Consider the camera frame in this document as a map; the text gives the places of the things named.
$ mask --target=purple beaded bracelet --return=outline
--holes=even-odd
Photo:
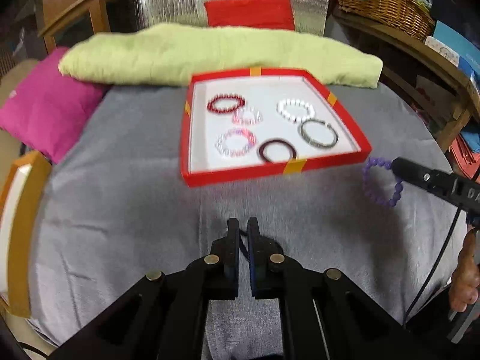
[[[390,200],[385,200],[382,197],[376,196],[375,193],[369,188],[369,182],[370,182],[370,168],[376,167],[377,165],[379,167],[384,167],[386,170],[392,169],[391,161],[387,161],[382,157],[380,158],[369,157],[368,162],[366,163],[365,167],[362,170],[363,190],[365,191],[365,195],[367,198],[370,198],[371,200],[373,200],[374,203],[377,203],[386,207],[395,207],[397,205],[397,201],[399,201],[402,198],[402,191],[403,191],[402,180],[399,179],[398,177],[395,177],[395,180],[397,181],[397,183],[395,184],[395,191]]]

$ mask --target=human hand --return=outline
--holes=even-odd
[[[465,311],[467,304],[474,304],[479,297],[477,287],[480,286],[480,269],[473,259],[476,247],[475,233],[469,231],[458,255],[457,269],[453,272],[452,286],[448,292],[450,307],[454,311]]]

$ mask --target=bracelet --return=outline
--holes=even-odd
[[[220,100],[236,100],[237,104],[230,108],[217,108],[216,102]],[[230,114],[245,105],[245,99],[237,94],[218,94],[207,104],[207,110],[214,114]]]
[[[272,143],[280,143],[284,146],[286,146],[289,150],[290,150],[290,154],[291,154],[291,157],[290,159],[291,160],[294,160],[297,158],[297,151],[295,150],[295,148],[289,144],[286,140],[283,140],[283,139],[270,139],[270,140],[267,140],[265,141],[261,146],[260,148],[258,149],[258,155],[260,156],[260,158],[264,161],[264,162],[269,162],[269,163],[272,163],[273,161],[271,159],[269,159],[267,156],[265,156],[265,149],[267,148],[268,145],[271,145]]]
[[[375,192],[369,188],[369,182],[370,182],[370,168],[375,167],[377,165],[379,167],[384,167],[386,170],[392,169],[391,161],[387,161],[382,157],[380,158],[369,157],[367,164],[362,170],[363,190],[365,191],[365,195],[366,197],[373,200],[374,203],[377,203],[386,207],[395,207],[397,205],[397,202],[402,198],[402,191],[403,191],[402,180],[398,177],[395,177],[395,180],[397,181],[397,183],[395,184],[394,193],[390,200],[385,200],[384,198],[375,195]]]
[[[291,115],[290,112],[288,112],[285,109],[285,106],[287,105],[293,105],[295,107],[301,107],[304,108],[307,111],[306,116],[295,116]],[[311,105],[310,103],[306,103],[303,100],[300,99],[285,99],[280,101],[277,104],[277,112],[282,115],[286,120],[292,123],[301,123],[305,122],[309,119],[312,119],[315,116],[315,109],[314,106]]]
[[[246,112],[250,112],[253,114],[253,117],[245,119],[243,116],[245,115]],[[263,120],[262,114],[260,111],[257,111],[253,107],[241,107],[237,108],[235,113],[233,114],[232,122],[234,124],[246,124],[246,125],[254,125],[257,123],[260,123]]]
[[[307,134],[307,132],[305,131],[305,125],[307,123],[318,123],[318,124],[321,124],[323,126],[325,126],[326,128],[328,128],[328,130],[330,130],[333,134],[333,141],[331,143],[322,143],[322,142],[319,142],[315,139],[313,139],[310,135]],[[298,126],[298,132],[300,133],[301,137],[303,138],[303,140],[305,142],[307,142],[310,146],[313,146],[313,147],[316,147],[318,149],[329,149],[330,147],[334,147],[337,142],[338,142],[338,134],[337,132],[334,130],[334,128],[332,127],[331,124],[327,123],[326,121],[324,120],[320,120],[320,119],[308,119],[308,120],[305,120],[301,123],[300,126]]]
[[[225,141],[228,138],[233,137],[234,135],[243,136],[248,140],[246,145],[240,150],[229,149],[226,145]],[[255,135],[246,128],[232,128],[231,130],[228,130],[227,132],[223,133],[218,137],[218,140],[215,143],[215,147],[221,155],[224,155],[226,157],[241,157],[247,154],[250,149],[255,146],[256,142],[257,139],[255,138]]]

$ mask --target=yellow tape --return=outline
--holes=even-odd
[[[190,109],[190,104],[188,104],[188,102],[185,103],[185,112],[187,113],[188,116],[190,116],[191,109]]]
[[[335,95],[332,92],[330,92],[330,94],[328,95],[327,102],[329,102],[332,107],[337,102],[337,98],[335,97]]]
[[[289,173],[301,172],[306,162],[306,158],[297,158],[296,160],[288,161],[285,165],[285,169],[283,169],[283,174],[287,175]]]
[[[262,75],[262,68],[261,67],[251,67],[250,68],[250,75],[251,76],[261,76]]]

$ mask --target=red cloth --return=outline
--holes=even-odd
[[[210,0],[208,25],[295,30],[290,0]]]
[[[472,153],[460,135],[455,138],[450,149],[458,167],[466,177],[471,179],[480,165],[480,153]]]

